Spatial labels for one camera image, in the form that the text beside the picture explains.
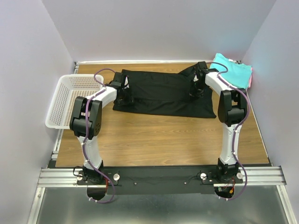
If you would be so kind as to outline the black t shirt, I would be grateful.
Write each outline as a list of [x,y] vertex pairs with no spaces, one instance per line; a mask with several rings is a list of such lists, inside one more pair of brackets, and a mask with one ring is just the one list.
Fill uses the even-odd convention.
[[212,89],[207,87],[203,97],[190,95],[190,67],[179,73],[122,70],[129,76],[134,104],[113,105],[120,112],[151,115],[216,118],[213,112]]

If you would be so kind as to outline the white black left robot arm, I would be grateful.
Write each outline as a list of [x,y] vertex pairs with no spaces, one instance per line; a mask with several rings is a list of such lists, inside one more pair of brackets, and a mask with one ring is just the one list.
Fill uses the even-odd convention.
[[101,172],[103,159],[99,153],[98,134],[102,124],[102,109],[109,103],[132,105],[134,103],[129,76],[120,72],[114,74],[107,85],[96,73],[94,81],[100,89],[88,97],[76,97],[70,119],[70,129],[81,144],[84,156],[82,171],[76,175],[78,181],[101,183],[108,177]]

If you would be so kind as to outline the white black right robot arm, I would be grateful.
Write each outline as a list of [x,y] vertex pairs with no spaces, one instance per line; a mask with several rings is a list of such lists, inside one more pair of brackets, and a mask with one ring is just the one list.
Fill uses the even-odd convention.
[[205,61],[194,65],[194,79],[192,85],[197,94],[202,94],[206,87],[212,88],[219,95],[218,119],[222,123],[222,150],[218,158],[215,178],[219,182],[226,182],[239,172],[238,145],[239,134],[244,121],[249,115],[246,90],[237,88],[222,76],[228,72],[210,69]]

